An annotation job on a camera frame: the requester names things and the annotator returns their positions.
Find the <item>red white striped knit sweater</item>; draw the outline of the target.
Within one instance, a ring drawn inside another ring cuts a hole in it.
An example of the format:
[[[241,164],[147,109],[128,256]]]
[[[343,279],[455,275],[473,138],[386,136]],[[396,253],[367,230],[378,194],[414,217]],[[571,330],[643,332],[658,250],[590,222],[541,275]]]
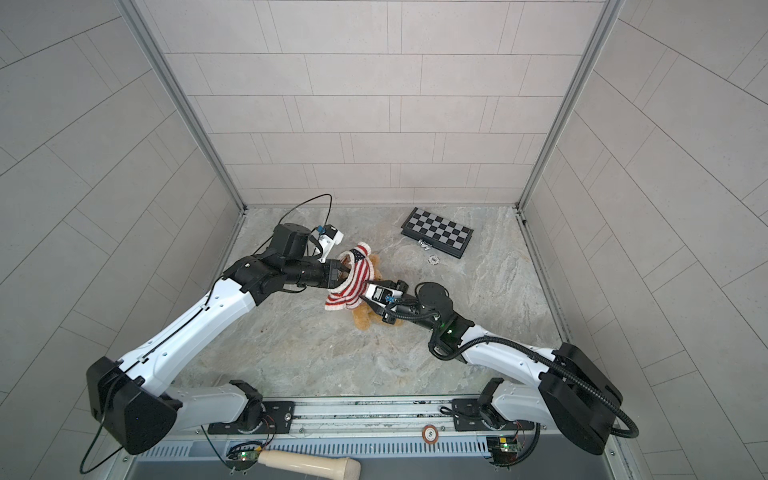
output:
[[[338,257],[341,264],[349,268],[349,273],[340,286],[329,290],[324,305],[327,311],[354,310],[363,303],[361,295],[375,276],[371,254],[370,245],[359,242]]]

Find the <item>tan plush teddy bear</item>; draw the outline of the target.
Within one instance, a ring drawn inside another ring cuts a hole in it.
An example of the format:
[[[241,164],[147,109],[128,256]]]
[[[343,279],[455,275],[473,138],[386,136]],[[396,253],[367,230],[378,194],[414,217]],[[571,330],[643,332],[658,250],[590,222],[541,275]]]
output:
[[[345,252],[340,260],[342,265],[348,268],[348,272],[341,285],[330,290],[327,307],[349,310],[354,326],[360,331],[368,330],[374,322],[386,325],[382,315],[362,298],[367,289],[367,281],[383,279],[379,257],[371,252],[368,244],[361,242]]]

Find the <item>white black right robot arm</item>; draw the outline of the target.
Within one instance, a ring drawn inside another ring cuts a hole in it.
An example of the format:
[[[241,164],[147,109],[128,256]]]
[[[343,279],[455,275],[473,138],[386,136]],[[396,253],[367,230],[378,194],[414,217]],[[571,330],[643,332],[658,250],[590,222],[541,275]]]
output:
[[[478,405],[480,420],[491,429],[518,420],[554,425],[595,455],[611,436],[640,433],[621,408],[618,388],[573,344],[547,349],[497,336],[457,313],[448,290],[435,282],[410,290],[402,281],[371,281],[361,298],[387,323],[403,320],[429,330],[428,350],[436,359],[496,371]]]

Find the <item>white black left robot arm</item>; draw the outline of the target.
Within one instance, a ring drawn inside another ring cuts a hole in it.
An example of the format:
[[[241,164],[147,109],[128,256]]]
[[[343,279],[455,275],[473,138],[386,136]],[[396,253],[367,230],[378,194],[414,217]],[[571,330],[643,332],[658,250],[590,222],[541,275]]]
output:
[[[251,433],[263,423],[261,394],[247,382],[180,390],[183,368],[229,325],[276,292],[333,289],[347,267],[330,258],[344,236],[327,224],[315,230],[283,223],[269,247],[226,269],[189,310],[117,360],[102,357],[86,372],[93,417],[127,453],[143,453],[172,431],[221,423]]]

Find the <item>folded black chess board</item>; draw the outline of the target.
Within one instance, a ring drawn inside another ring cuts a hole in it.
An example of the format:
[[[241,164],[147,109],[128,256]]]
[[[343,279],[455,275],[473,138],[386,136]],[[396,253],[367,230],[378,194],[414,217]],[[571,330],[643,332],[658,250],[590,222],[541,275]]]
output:
[[[452,257],[461,259],[474,230],[443,216],[415,207],[401,225],[401,233]]]

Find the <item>red white poker chip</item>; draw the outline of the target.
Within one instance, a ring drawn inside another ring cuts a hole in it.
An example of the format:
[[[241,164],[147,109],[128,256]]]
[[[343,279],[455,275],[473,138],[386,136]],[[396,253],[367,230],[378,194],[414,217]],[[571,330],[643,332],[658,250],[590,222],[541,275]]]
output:
[[[434,445],[439,440],[439,431],[434,425],[425,425],[421,432],[423,441],[428,445]]]

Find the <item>right green circuit board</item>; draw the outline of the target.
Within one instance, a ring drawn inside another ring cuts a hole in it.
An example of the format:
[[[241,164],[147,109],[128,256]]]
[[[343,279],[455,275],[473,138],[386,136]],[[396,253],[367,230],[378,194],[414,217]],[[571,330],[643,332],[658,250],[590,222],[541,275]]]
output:
[[[492,465],[509,467],[517,462],[520,443],[516,437],[488,436],[486,444]]]

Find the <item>green circuit board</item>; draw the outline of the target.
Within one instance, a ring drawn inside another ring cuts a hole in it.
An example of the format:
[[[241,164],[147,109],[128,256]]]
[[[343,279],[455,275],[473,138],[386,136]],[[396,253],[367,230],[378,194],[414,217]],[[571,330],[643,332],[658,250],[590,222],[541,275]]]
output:
[[[509,467],[517,462],[520,443],[516,437],[488,436],[486,444],[492,465]]]
[[[264,445],[262,442],[244,442],[232,446],[227,451],[226,458],[232,464],[232,469],[235,471],[246,471],[257,463],[263,450]]]

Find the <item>left green circuit board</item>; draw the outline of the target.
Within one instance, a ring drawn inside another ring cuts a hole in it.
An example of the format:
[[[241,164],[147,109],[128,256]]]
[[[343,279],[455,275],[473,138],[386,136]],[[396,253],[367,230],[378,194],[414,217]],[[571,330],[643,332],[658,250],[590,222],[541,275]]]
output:
[[[227,451],[226,458],[232,464],[232,469],[235,471],[246,471],[257,463],[263,450],[264,445],[262,442],[244,442],[232,446]]]

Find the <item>aluminium front rail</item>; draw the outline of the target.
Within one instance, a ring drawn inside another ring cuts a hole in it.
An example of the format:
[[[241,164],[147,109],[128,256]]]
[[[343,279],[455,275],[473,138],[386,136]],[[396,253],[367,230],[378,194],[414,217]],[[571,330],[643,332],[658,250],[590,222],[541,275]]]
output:
[[[525,420],[491,430],[478,420],[474,396],[296,398],[271,403],[280,432],[269,450],[352,458],[363,479],[616,479],[626,478],[615,449],[582,451],[554,425]],[[439,440],[421,432],[434,425]],[[516,437],[518,460],[488,461],[488,436]]]

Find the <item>aluminium corner frame post left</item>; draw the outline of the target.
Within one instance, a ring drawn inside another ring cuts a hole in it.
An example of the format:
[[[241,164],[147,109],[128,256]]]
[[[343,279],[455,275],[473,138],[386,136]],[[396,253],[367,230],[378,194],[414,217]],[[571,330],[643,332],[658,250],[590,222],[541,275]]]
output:
[[[203,124],[172,72],[170,64],[154,39],[136,2],[131,0],[116,0],[115,3],[139,47],[145,54],[149,64],[158,76],[161,85],[174,103],[174,106],[191,136],[224,184],[225,189],[228,191],[238,210],[241,214],[244,214],[247,210],[246,204],[243,202],[234,182],[226,171],[220,156],[216,152],[207,133],[204,131]]]

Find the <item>aluminium corner frame post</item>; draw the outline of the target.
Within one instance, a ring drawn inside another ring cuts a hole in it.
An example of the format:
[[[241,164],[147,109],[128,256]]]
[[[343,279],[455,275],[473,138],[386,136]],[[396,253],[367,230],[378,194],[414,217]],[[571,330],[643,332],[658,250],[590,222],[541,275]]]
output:
[[[603,6],[595,28],[589,37],[585,51],[577,65],[573,78],[570,81],[562,104],[557,111],[557,115],[545,138],[542,149],[537,157],[537,161],[534,164],[531,176],[527,181],[521,199],[518,202],[517,209],[521,214],[524,213],[524,210],[532,200],[535,188],[543,176],[544,169],[567,125],[567,121],[587,83],[590,73],[594,69],[600,51],[610,35],[622,5],[623,1],[621,0],[609,0],[606,1]]]
[[[136,2],[131,0],[116,0],[115,3],[139,47],[145,54],[149,64],[158,76],[161,85],[174,103],[174,106],[191,136],[224,184],[225,189],[228,191],[238,210],[241,214],[244,214],[247,210],[246,204],[243,202],[234,182],[226,171],[220,156],[216,152],[207,133],[204,131],[203,124],[172,72],[170,64],[154,39]]]

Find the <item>aluminium corner frame post right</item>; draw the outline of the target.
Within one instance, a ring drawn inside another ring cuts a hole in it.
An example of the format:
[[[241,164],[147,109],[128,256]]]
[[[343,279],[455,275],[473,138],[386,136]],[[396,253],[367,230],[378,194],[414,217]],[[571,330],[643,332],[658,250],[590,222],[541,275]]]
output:
[[[542,149],[537,157],[537,161],[534,164],[531,176],[527,181],[521,199],[518,202],[517,209],[521,214],[524,213],[524,210],[532,200],[535,188],[543,176],[544,169],[567,125],[567,121],[587,83],[590,73],[594,69],[600,51],[610,35],[622,5],[623,1],[621,0],[609,0],[606,1],[603,6],[595,28],[589,37],[585,51],[577,65],[573,78],[570,81],[562,104],[557,111],[557,115],[545,138]]]

